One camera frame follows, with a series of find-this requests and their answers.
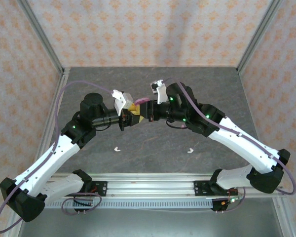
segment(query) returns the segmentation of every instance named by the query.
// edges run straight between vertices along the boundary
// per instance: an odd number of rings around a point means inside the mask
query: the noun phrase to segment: orange floral wallpaper
[[[0,0],[0,182],[33,162],[59,77],[17,1]]]
[[[241,77],[259,138],[291,152],[296,179],[296,0],[283,1]]]
[[[64,67],[236,67],[271,0],[30,0]]]

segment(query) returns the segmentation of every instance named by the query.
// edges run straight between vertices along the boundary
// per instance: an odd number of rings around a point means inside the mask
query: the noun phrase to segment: gray marble surface
[[[190,86],[200,103],[209,103],[225,112],[240,128],[256,137],[248,104],[235,68],[72,68],[68,82],[87,80],[107,89],[129,92],[134,100],[152,95],[149,83],[168,77]],[[107,92],[84,84],[75,84],[65,93],[59,110],[63,128],[79,104],[90,92],[102,94],[113,108]],[[113,125],[98,132],[81,151],[71,157],[59,172],[82,169],[86,172],[213,172],[233,169],[247,163],[233,151],[188,129],[177,130],[165,121],[143,121],[121,132]]]

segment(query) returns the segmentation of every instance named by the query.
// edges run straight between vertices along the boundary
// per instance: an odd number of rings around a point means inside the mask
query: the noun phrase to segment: patterned wallpaper
[[[242,74],[259,138],[291,152],[296,179],[296,0],[284,0]],[[291,188],[286,179],[284,186]],[[296,195],[291,197],[296,222]]]
[[[236,67],[271,0],[29,0],[64,67]]]
[[[59,77],[17,1],[0,0],[0,182],[33,162]]]

